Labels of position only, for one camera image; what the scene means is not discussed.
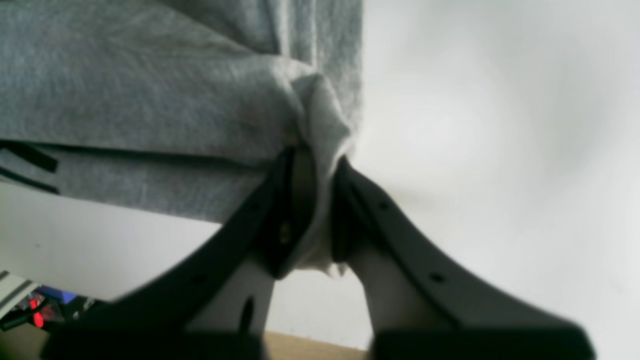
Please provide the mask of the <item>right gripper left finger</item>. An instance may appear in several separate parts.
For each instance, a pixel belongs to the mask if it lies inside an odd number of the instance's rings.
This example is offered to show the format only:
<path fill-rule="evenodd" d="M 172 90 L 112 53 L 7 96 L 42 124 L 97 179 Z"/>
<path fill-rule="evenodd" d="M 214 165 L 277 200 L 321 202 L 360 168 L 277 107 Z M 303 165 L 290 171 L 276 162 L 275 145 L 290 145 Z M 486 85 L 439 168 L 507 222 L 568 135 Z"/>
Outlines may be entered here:
<path fill-rule="evenodd" d="M 316 205 L 315 163 L 287 148 L 205 244 L 165 274 L 54 332 L 44 360 L 268 360 L 276 280 L 292 271 Z"/>

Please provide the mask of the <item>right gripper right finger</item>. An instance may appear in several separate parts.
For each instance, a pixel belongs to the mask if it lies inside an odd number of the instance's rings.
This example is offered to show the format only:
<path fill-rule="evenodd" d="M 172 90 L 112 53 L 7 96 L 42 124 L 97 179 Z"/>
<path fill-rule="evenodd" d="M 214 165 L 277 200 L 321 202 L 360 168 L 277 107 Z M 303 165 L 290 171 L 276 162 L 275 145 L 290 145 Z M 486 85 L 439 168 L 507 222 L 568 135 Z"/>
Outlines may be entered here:
<path fill-rule="evenodd" d="M 365 292 L 371 360 L 594 360 L 579 325 L 455 262 L 346 158 L 334 174 L 332 221 L 332 258 Z"/>

